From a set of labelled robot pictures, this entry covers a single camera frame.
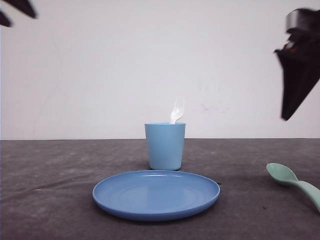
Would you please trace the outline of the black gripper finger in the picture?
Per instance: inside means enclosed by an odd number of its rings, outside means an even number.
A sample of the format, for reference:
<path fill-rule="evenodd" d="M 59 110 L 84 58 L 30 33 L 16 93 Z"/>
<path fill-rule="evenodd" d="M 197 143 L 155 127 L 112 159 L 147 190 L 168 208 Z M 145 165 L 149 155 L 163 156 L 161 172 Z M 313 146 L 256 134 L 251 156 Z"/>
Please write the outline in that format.
<path fill-rule="evenodd" d="M 11 20 L 1 10 L 0 10 L 0 25 L 4 26 L 4 27 L 11 27 L 12 26 Z"/>
<path fill-rule="evenodd" d="M 29 0 L 16 0 L 16 8 L 30 18 L 37 18 L 37 12 Z"/>
<path fill-rule="evenodd" d="M 281 118 L 289 120 L 320 79 L 320 57 L 308 57 L 284 49 L 274 51 L 282 67 Z"/>

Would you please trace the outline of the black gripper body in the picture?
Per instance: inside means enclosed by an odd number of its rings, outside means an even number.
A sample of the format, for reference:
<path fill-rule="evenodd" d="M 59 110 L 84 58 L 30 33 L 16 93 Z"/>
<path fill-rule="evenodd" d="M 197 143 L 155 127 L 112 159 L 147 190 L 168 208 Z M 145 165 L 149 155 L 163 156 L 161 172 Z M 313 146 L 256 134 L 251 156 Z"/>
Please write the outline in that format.
<path fill-rule="evenodd" d="M 283 49 L 304 57 L 320 55 L 320 11 L 297 8 L 287 14 L 285 31 L 289 34 Z"/>

